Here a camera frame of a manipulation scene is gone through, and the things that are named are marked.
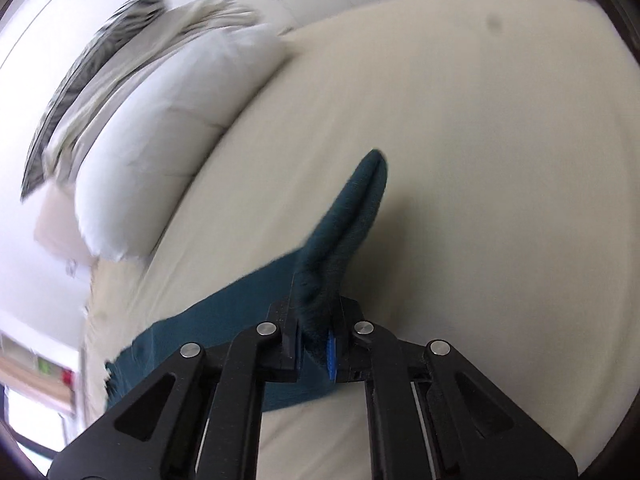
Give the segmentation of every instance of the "window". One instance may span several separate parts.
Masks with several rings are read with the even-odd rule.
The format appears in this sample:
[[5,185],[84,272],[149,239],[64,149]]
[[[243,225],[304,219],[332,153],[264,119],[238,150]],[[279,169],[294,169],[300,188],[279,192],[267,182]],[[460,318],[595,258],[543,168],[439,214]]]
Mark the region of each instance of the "window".
[[0,408],[20,448],[46,475],[56,453],[68,444],[62,415],[1,384]]

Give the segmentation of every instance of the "white wall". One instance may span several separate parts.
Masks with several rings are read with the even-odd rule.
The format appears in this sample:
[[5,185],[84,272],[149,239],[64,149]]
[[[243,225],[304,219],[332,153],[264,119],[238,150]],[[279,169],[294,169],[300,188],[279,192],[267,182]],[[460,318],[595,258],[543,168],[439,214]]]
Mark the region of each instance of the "white wall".
[[20,181],[51,95],[124,1],[25,0],[0,31],[0,330],[66,365],[77,360],[88,280],[67,276],[33,241],[43,193],[20,203]]

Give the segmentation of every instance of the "white bed sheet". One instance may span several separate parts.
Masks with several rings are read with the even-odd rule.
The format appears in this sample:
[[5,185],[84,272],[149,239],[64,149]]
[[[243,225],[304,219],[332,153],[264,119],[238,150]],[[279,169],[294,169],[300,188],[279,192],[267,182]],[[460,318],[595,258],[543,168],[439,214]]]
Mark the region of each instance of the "white bed sheet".
[[[640,386],[640,70],[583,0],[393,0],[305,27],[153,260],[101,262],[102,362],[299,246],[358,161],[389,163],[344,294],[407,340],[450,340],[584,469]],[[363,393],[265,414],[261,479],[365,479]]]

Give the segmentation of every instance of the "white pillow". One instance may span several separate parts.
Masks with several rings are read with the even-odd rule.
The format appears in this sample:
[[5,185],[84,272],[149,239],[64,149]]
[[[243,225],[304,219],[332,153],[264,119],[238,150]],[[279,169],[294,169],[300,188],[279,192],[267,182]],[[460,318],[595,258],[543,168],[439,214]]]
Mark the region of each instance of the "white pillow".
[[214,28],[249,27],[258,13],[235,0],[197,0],[171,9],[117,51],[60,119],[42,154],[47,178],[61,186],[78,168],[105,123],[150,73],[182,46]]
[[220,135],[285,53],[268,25],[212,30],[131,93],[76,180],[76,215],[93,254],[151,254]]

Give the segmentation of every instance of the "window frame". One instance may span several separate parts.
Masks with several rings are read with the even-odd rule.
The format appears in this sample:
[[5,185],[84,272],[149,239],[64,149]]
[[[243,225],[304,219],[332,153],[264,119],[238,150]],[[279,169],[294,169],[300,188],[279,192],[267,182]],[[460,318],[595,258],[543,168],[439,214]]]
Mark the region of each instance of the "window frame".
[[12,428],[11,425],[9,424],[8,415],[9,415],[9,403],[6,396],[5,386],[4,384],[0,384],[0,419],[6,425],[7,429],[9,430],[9,433],[11,433],[11,436],[14,438],[14,440],[18,444],[20,444],[21,446],[24,446],[29,451],[34,452],[35,454],[38,454],[43,458],[47,458],[48,460],[55,459],[56,455],[58,454],[57,451],[49,449],[48,447],[43,446],[42,444],[38,444],[37,442],[34,442],[30,438],[25,437],[23,434],[20,434],[17,431],[15,431],[14,428]]

